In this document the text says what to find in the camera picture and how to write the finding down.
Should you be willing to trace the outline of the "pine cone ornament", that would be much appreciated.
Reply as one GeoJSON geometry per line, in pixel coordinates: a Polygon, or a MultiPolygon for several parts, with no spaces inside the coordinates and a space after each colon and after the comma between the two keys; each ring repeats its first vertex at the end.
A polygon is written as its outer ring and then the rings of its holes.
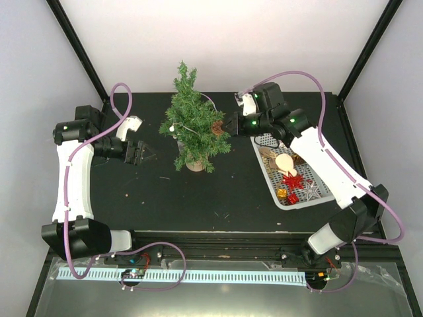
{"type": "Polygon", "coordinates": [[[214,122],[211,125],[211,132],[216,136],[223,135],[225,133],[225,131],[223,130],[222,126],[223,126],[222,120],[214,122]]]}

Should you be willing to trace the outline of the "red foil star ornament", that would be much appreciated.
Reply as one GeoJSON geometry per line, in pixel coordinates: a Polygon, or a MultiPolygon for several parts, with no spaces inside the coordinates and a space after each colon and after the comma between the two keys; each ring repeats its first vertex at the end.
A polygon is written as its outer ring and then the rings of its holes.
{"type": "Polygon", "coordinates": [[[304,179],[300,174],[297,174],[296,176],[293,176],[290,173],[288,175],[283,175],[282,183],[288,187],[289,193],[295,189],[302,190],[304,188],[304,179]]]}

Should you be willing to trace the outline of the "white plastic basket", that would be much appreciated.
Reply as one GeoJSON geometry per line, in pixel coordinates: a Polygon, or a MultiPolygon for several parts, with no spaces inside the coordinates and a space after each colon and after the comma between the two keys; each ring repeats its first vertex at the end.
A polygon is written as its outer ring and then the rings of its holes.
{"type": "Polygon", "coordinates": [[[302,209],[334,200],[332,192],[317,175],[317,173],[300,156],[294,153],[291,149],[285,147],[282,142],[274,139],[269,133],[258,137],[251,137],[250,141],[264,179],[267,183],[270,195],[278,208],[282,210],[302,209]],[[321,198],[307,201],[301,189],[295,189],[289,193],[288,187],[282,183],[283,174],[278,172],[276,164],[274,164],[276,157],[283,153],[292,157],[294,168],[297,170],[297,174],[302,175],[304,185],[306,182],[311,181],[314,181],[316,185],[318,185],[321,198]],[[286,199],[279,200],[276,196],[278,188],[286,189],[288,195],[295,193],[299,198],[299,202],[295,205],[288,205],[286,199]]]}

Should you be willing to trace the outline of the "small green christmas tree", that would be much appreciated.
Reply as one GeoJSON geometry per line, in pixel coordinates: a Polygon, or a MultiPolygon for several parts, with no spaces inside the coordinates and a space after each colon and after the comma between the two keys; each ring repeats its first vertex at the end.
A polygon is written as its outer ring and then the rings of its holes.
{"type": "Polygon", "coordinates": [[[173,80],[176,93],[171,97],[171,105],[165,112],[159,133],[172,137],[182,145],[174,160],[177,171],[182,167],[198,167],[212,173],[215,170],[211,158],[231,151],[229,134],[216,136],[211,131],[214,122],[224,119],[225,114],[215,108],[211,100],[206,100],[196,90],[197,69],[189,68],[181,61],[178,75],[173,80]]]}

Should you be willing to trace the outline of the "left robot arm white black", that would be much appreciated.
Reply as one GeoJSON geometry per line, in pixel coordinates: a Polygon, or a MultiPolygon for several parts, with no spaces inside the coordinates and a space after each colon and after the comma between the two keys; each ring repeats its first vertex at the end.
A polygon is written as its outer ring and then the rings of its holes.
{"type": "Polygon", "coordinates": [[[42,226],[42,239],[62,259],[68,246],[73,259],[109,252],[128,264],[136,263],[142,254],[128,230],[112,230],[94,219],[90,196],[93,157],[119,159],[138,165],[144,160],[145,143],[134,143],[126,135],[137,131],[142,120],[126,118],[116,135],[102,135],[102,114],[92,106],[78,106],[72,121],[58,123],[53,131],[59,159],[59,183],[52,223],[42,226]]]}

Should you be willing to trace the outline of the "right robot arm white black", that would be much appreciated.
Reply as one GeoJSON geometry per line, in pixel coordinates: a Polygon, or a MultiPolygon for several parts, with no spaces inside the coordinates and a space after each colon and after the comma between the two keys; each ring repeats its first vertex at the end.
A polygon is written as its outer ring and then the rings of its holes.
{"type": "Polygon", "coordinates": [[[303,243],[300,256],[304,264],[317,265],[328,251],[353,242],[380,220],[387,189],[357,174],[319,135],[304,110],[289,108],[278,84],[269,82],[251,92],[238,92],[235,100],[242,110],[228,117],[224,130],[237,137],[269,133],[315,171],[341,208],[303,243]]]}

